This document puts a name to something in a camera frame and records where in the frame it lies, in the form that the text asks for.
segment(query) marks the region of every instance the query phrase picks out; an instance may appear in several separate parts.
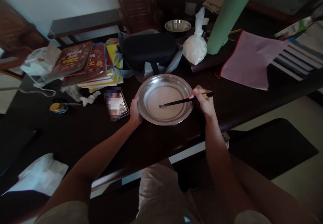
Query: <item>yellow lid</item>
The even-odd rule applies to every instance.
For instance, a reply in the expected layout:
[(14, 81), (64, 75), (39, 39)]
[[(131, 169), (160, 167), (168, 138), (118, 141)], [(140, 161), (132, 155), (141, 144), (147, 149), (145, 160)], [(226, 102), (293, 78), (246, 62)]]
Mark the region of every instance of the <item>yellow lid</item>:
[(61, 104), (60, 103), (53, 103), (50, 107), (49, 110), (53, 112), (60, 111), (61, 109)]

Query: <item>metal bowl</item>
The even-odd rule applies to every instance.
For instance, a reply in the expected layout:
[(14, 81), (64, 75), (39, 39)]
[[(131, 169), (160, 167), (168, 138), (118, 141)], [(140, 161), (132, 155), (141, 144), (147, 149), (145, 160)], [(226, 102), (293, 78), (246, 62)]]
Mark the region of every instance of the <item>metal bowl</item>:
[(161, 116), (156, 113), (156, 110), (158, 111), (156, 107), (159, 108), (160, 104), (170, 102), (167, 97), (164, 97), (164, 102), (154, 102), (155, 108), (152, 108), (152, 100), (156, 99), (156, 93), (161, 91), (173, 92), (179, 98), (185, 99), (192, 92), (192, 88), (185, 80), (172, 74), (159, 74), (147, 79), (138, 90), (138, 109), (143, 118), (155, 125), (163, 126), (175, 125), (186, 119), (193, 109), (192, 102), (160, 108), (164, 110), (175, 109), (171, 114)]
[(185, 32), (192, 27), (186, 20), (170, 20), (165, 24), (165, 28), (171, 32)]

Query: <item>tiled floor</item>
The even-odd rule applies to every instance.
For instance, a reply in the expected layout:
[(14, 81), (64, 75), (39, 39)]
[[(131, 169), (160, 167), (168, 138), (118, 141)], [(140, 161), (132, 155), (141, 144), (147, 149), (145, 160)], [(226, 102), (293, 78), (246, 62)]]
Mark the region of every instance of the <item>tiled floor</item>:
[[(14, 78), (6, 75), (0, 76), (0, 88), (17, 87), (19, 85), (20, 81)], [(0, 92), (0, 113), (4, 114), (6, 112), (14, 94), (15, 91)], [(307, 97), (302, 97), (235, 129), (250, 130), (276, 118), (289, 120), (320, 153), (275, 178), (272, 182), (307, 205), (323, 221), (323, 107)], [(201, 149), (203, 149), (203, 143), (195, 148), (186, 150), (185, 153), (171, 157), (170, 160), (171, 162), (178, 161)], [(102, 192), (102, 190), (97, 190), (93, 195), (98, 195)]]
[[(21, 81), (0, 74), (0, 88), (19, 87)], [(0, 91), (0, 114), (5, 114), (17, 90)]]

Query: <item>black case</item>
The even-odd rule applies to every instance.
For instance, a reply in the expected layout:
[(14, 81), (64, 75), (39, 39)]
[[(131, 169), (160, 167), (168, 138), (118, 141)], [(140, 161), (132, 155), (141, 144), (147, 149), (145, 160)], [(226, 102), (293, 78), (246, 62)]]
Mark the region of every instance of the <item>black case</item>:
[(176, 40), (168, 33), (131, 36), (122, 47), (123, 58), (131, 69), (142, 72), (145, 62), (150, 62), (154, 74), (159, 74), (157, 63), (167, 67), (177, 51)]

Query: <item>hand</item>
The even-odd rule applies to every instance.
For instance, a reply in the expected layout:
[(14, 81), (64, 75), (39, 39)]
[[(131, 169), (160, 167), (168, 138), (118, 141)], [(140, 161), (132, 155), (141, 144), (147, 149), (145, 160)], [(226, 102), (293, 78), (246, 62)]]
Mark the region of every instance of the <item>hand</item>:
[(129, 120), (129, 122), (131, 124), (133, 124), (135, 127), (138, 127), (143, 120), (143, 118), (138, 110), (138, 105), (137, 105), (138, 99), (139, 99), (139, 97), (136, 94), (136, 96), (131, 101), (131, 105), (130, 105), (130, 120)]
[(209, 99), (204, 98), (202, 94), (210, 93), (210, 90), (206, 90), (202, 88), (200, 85), (197, 85), (188, 98), (193, 98), (194, 96), (198, 99), (201, 109), (204, 113), (205, 118), (213, 118), (216, 117), (214, 104), (213, 104), (213, 97)]

